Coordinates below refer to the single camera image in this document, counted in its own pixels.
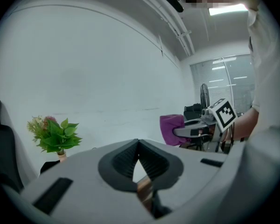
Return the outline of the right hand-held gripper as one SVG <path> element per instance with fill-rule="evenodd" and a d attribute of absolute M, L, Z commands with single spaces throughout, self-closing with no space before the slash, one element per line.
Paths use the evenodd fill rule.
<path fill-rule="evenodd" d="M 222 98 L 202 110 L 202 119 L 185 121 L 185 127 L 175 128 L 173 134 L 178 137 L 211 136 L 211 141 L 223 141 L 237 118 L 230 102 Z"/>

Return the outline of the purple cloth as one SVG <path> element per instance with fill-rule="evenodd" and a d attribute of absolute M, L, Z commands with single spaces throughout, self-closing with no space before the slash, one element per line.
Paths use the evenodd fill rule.
<path fill-rule="evenodd" d="M 181 114 L 160 116 L 161 134 L 165 143 L 169 146 L 180 146 L 191 141 L 190 138 L 179 137 L 174 134 L 174 129 L 184 127 L 184 116 Z"/>

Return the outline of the person's cream shirt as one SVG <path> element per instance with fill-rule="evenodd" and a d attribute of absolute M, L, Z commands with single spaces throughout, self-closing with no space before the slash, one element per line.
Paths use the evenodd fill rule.
<path fill-rule="evenodd" d="M 263 2 L 249 9 L 248 32 L 258 119 L 243 159 L 249 184 L 272 190 L 280 179 L 280 27 Z"/>

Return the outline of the black mesh office chair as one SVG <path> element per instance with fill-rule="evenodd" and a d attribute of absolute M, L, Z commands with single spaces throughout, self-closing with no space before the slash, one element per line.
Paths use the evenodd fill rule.
<path fill-rule="evenodd" d="M 14 133 L 9 126 L 1 124 L 0 121 L 0 182 L 13 188 L 16 192 L 23 189 L 19 175 Z"/>

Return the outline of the black floor fan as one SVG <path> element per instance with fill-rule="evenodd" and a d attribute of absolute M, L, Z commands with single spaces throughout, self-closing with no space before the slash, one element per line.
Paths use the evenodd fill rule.
<path fill-rule="evenodd" d="M 203 83 L 200 87 L 200 104 L 202 109 L 210 106 L 210 97 L 207 84 Z"/>

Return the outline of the white ceiling conduit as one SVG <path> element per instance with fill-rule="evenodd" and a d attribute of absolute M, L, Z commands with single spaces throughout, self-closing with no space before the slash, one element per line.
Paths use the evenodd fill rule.
<path fill-rule="evenodd" d="M 178 12 L 175 11 L 166 0 L 141 0 L 150 6 L 163 21 L 170 27 L 177 40 L 180 42 L 186 56 L 195 53 L 194 45 L 190 37 L 191 31 L 187 30 Z"/>

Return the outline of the person's right forearm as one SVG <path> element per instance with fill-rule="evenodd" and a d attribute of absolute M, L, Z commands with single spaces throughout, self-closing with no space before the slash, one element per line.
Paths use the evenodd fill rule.
<path fill-rule="evenodd" d="M 233 139 L 240 140 L 249 137 L 258 122 L 258 117 L 259 112 L 251 107 L 246 113 L 237 118 L 234 122 Z"/>

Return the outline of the ceiling light panel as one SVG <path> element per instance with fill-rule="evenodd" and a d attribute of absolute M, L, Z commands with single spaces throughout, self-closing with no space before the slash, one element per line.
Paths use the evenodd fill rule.
<path fill-rule="evenodd" d="M 225 14 L 225 13 L 234 13 L 234 12 L 246 12 L 248 9 L 244 4 L 229 5 L 223 7 L 209 8 L 208 9 L 210 16 Z"/>

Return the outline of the green plant in pink vase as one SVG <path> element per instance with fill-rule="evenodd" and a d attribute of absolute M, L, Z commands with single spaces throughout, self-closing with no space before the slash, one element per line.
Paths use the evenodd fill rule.
<path fill-rule="evenodd" d="M 56 153 L 60 162 L 67 159 L 66 150 L 77 147 L 82 138 L 77 134 L 78 123 L 68 119 L 58 123 L 53 116 L 37 116 L 27 122 L 27 130 L 32 133 L 33 141 L 46 153 Z"/>

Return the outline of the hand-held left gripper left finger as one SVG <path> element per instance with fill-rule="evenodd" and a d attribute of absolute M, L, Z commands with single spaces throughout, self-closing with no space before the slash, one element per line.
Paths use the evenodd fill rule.
<path fill-rule="evenodd" d="M 152 221 L 135 193 L 110 187 L 98 172 L 99 160 L 107 153 L 128 144 L 121 141 L 77 153 L 55 165 L 17 193 L 3 189 L 20 212 L 36 224 L 146 224 Z M 33 203 L 58 178 L 72 180 L 71 186 L 50 215 Z"/>

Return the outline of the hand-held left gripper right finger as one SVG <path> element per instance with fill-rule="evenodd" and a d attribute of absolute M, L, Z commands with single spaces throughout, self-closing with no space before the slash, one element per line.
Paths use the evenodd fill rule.
<path fill-rule="evenodd" d="M 154 140 L 148 143 L 177 156 L 184 165 L 175 185 L 158 191 L 161 204 L 171 209 L 163 218 L 216 219 L 238 170 L 245 143 L 235 144 L 229 154 L 187 150 Z"/>

